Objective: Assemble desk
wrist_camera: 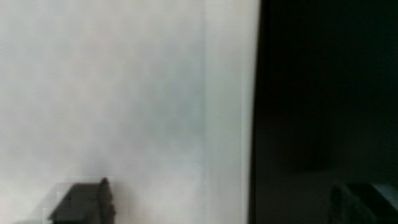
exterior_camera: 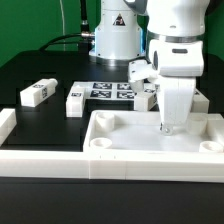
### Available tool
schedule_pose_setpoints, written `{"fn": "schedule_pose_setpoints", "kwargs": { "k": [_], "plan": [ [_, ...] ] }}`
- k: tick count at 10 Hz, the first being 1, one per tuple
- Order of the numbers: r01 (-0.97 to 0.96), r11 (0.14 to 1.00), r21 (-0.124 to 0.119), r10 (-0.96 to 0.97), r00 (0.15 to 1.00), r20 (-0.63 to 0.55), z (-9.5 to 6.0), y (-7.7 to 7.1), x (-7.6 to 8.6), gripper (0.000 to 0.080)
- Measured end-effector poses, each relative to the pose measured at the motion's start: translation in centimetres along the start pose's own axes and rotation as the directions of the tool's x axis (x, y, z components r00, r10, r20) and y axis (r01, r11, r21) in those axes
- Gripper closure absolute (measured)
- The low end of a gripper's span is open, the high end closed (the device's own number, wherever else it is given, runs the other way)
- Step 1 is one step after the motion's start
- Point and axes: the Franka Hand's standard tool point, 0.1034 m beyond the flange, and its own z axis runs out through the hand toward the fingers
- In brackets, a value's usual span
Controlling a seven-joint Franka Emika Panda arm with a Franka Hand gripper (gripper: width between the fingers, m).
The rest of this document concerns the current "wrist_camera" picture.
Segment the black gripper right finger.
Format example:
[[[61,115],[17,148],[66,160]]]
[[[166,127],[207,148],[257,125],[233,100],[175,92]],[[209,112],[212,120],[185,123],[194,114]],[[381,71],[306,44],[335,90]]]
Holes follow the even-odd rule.
[[[333,187],[328,224],[398,224],[398,209],[372,184]]]

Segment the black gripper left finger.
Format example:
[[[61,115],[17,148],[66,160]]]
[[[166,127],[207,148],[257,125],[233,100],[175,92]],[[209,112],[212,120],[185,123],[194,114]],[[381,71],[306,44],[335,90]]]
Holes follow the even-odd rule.
[[[77,183],[49,216],[50,224],[116,224],[114,195],[109,179]]]

